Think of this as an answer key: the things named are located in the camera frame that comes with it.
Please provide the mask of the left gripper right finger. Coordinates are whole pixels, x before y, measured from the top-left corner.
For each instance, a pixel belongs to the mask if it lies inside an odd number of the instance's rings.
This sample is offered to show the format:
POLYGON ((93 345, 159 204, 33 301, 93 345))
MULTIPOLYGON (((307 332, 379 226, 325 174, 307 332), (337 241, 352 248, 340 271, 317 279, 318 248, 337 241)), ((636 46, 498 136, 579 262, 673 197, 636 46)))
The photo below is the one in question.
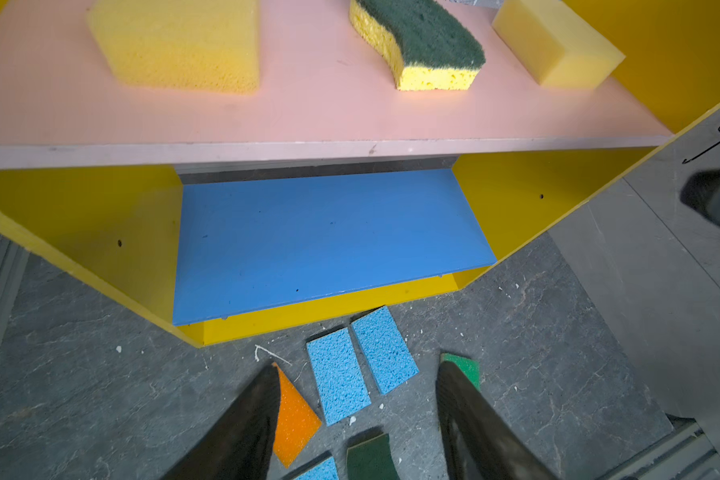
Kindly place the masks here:
POLYGON ((437 414, 451 479, 554 479, 457 364, 439 365, 437 414))

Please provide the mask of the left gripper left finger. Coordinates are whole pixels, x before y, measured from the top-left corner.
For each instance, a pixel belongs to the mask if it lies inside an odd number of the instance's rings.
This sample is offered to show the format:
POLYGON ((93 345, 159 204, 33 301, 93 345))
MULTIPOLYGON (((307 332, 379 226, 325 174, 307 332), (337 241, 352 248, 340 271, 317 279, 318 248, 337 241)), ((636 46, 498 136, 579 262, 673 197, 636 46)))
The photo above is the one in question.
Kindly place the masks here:
POLYGON ((264 367, 165 479, 264 479, 281 403, 279 370, 264 367))

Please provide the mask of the orange sponge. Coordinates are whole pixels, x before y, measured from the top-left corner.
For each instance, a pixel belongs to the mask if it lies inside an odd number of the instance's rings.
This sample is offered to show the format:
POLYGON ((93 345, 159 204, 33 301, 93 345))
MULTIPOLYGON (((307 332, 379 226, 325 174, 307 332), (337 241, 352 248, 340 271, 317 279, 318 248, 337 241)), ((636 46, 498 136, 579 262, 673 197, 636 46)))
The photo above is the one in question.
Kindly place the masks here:
POLYGON ((273 451, 283 466, 289 468, 322 422, 280 366, 276 363, 274 366, 279 375, 280 407, 273 451))

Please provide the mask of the light green sponge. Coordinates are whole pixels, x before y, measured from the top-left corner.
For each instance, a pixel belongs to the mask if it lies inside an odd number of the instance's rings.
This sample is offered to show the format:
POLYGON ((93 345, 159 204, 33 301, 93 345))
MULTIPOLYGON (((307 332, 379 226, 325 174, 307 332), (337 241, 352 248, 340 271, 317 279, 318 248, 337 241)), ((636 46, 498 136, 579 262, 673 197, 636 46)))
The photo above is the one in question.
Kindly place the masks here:
POLYGON ((440 362, 451 362, 455 364, 476 390, 481 389, 480 366, 475 360, 453 353, 442 353, 440 355, 440 362))

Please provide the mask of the dark green sponge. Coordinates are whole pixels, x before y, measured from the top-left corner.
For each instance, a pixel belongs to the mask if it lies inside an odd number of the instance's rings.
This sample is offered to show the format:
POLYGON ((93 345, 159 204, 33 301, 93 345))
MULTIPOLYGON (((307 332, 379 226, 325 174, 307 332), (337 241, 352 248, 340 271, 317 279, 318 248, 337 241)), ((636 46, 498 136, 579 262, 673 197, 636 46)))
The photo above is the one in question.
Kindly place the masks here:
POLYGON ((349 480, 399 480, 389 435, 383 433, 351 446, 347 451, 349 480))
POLYGON ((467 90, 486 63, 481 44, 437 1, 352 0, 349 20, 399 91, 467 90))

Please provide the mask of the yellow sponge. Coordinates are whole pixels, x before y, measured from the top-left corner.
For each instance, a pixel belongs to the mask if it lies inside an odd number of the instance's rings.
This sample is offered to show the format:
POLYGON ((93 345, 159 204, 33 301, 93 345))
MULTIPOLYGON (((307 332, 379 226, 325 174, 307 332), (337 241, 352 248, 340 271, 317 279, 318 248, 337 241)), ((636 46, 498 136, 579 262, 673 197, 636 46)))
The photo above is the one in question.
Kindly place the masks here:
POLYGON ((86 23, 123 83, 234 94, 259 88, 258 1, 97 1, 86 23))
POLYGON ((625 55, 565 3, 509 0, 493 30, 534 80, 545 88, 597 88, 625 55))

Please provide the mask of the yellow pink blue shelf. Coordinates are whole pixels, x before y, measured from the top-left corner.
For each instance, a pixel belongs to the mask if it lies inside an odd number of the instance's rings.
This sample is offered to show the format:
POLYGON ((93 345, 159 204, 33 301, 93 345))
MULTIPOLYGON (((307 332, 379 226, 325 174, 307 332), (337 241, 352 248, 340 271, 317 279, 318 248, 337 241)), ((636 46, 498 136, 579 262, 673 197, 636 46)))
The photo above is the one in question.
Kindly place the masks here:
POLYGON ((261 1, 251 96, 128 86, 91 1, 0 12, 0 234, 196 347, 461 289, 720 108, 720 1, 575 1, 626 60, 403 93, 346 1, 261 1))

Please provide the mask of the blue sponge lower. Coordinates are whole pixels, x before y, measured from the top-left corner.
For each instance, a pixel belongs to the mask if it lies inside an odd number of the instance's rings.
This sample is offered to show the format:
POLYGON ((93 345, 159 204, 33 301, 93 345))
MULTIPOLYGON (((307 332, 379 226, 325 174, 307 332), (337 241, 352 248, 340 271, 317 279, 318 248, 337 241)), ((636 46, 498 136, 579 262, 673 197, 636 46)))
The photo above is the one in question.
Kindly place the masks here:
POLYGON ((338 469, 329 452, 318 456, 283 477, 284 480, 339 480, 338 469))

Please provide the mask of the blue sponge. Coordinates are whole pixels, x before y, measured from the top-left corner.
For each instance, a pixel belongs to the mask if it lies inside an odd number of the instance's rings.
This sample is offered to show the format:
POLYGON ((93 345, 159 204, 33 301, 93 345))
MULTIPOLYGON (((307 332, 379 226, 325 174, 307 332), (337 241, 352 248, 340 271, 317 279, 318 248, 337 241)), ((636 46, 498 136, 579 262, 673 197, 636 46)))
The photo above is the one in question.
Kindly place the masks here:
POLYGON ((339 480, 338 469, 329 452, 318 456, 283 477, 284 480, 339 480))
POLYGON ((351 323, 379 393, 386 395, 419 373, 387 306, 351 323))
POLYGON ((327 425, 371 405, 347 328, 316 338, 306 348, 327 425))

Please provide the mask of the blue sponge upper left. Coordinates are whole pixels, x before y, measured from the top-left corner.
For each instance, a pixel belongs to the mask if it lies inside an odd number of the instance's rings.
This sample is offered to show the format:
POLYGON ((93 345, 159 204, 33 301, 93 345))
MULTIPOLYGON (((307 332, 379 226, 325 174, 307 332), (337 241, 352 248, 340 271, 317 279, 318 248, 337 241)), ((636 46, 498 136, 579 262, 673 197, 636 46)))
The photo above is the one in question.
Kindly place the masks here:
POLYGON ((316 338, 306 348, 327 425, 371 405, 347 328, 316 338))

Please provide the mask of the blue sponge upper right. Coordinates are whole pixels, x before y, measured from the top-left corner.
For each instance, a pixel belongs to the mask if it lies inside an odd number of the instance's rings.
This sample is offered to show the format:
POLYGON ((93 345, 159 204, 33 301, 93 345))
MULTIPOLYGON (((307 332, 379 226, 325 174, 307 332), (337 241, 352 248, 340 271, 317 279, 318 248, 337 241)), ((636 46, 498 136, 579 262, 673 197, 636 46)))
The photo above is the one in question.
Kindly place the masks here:
POLYGON ((351 323, 379 393, 386 395, 419 373, 387 306, 351 323))

